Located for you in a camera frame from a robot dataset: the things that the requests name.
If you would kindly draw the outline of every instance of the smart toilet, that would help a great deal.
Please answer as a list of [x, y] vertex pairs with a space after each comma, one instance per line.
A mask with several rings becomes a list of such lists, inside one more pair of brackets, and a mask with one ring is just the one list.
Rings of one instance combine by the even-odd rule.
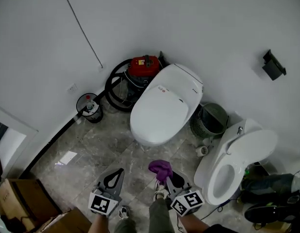
[[245, 168], [267, 158], [277, 140], [273, 131], [264, 130], [252, 119], [228, 128], [221, 139], [214, 140], [214, 148], [202, 158], [194, 175], [205, 200], [213, 205], [227, 201], [238, 189]]
[[167, 142], [190, 119], [202, 95], [203, 83], [194, 72], [179, 64], [165, 67], [133, 107], [133, 136], [150, 147]]

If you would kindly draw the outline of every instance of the wall-mounted holder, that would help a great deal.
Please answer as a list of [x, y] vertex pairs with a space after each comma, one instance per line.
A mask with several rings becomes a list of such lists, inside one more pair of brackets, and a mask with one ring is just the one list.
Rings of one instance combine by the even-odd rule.
[[276, 80], [282, 74], [287, 74], [286, 69], [278, 62], [275, 56], [271, 53], [271, 50], [267, 51], [263, 58], [265, 60], [265, 65], [262, 68], [272, 80]]

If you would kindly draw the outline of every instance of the purple rag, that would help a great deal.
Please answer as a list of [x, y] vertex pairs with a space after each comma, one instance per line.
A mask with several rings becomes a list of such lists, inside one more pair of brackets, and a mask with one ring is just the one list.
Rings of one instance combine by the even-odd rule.
[[152, 161], [149, 164], [149, 170], [153, 173], [156, 173], [156, 179], [161, 182], [165, 182], [167, 177], [173, 176], [173, 171], [168, 161]]

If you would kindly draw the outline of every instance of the toilet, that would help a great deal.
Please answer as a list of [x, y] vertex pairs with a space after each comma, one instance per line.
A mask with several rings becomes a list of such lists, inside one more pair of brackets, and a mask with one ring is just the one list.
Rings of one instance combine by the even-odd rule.
[[219, 205], [231, 198], [243, 179], [249, 164], [261, 161], [273, 153], [278, 137], [264, 130], [252, 119], [234, 124], [214, 148], [204, 156], [194, 175], [194, 183], [202, 188], [209, 204]]
[[133, 107], [133, 136], [149, 147], [167, 142], [190, 119], [202, 95], [203, 83], [194, 72], [180, 64], [165, 67]]

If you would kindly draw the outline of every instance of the floor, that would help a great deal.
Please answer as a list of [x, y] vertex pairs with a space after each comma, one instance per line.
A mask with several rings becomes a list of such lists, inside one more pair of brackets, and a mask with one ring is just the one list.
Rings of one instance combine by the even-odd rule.
[[[129, 205], [136, 221], [137, 231], [148, 232], [148, 208], [152, 203], [155, 175], [148, 171], [148, 164], [157, 159], [167, 160], [172, 168], [183, 172], [193, 181], [200, 159], [194, 149], [199, 140], [186, 124], [169, 142], [149, 148], [138, 144], [130, 131], [130, 114], [116, 111], [105, 98], [102, 99], [103, 120], [91, 124], [84, 118], [74, 123], [41, 157], [31, 170], [39, 178], [54, 201], [63, 210], [78, 207], [90, 221], [95, 214], [88, 208], [89, 194], [96, 180], [105, 170], [116, 167], [125, 169], [121, 190], [121, 204]], [[70, 150], [77, 153], [67, 164], [59, 160]], [[237, 210], [234, 201], [226, 205], [221, 213], [217, 211], [204, 222], [221, 225], [237, 232], [255, 232]], [[199, 218], [206, 216], [215, 207], [205, 204], [196, 212]], [[175, 232], [176, 213], [170, 211]], [[118, 221], [117, 210], [110, 216], [109, 229], [113, 232]]]

